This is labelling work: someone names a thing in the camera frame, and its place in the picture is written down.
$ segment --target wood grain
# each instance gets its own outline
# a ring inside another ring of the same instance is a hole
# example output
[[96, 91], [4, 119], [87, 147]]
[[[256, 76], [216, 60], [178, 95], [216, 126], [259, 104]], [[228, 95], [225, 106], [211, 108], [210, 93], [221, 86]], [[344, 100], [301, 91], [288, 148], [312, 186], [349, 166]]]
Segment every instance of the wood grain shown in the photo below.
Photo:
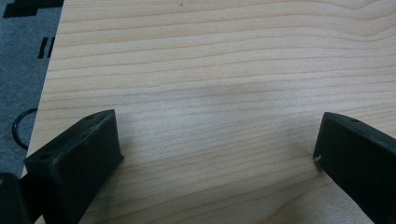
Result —
[[117, 112], [82, 223], [371, 223], [312, 162], [325, 111], [396, 136], [396, 2], [68, 0], [29, 154]]

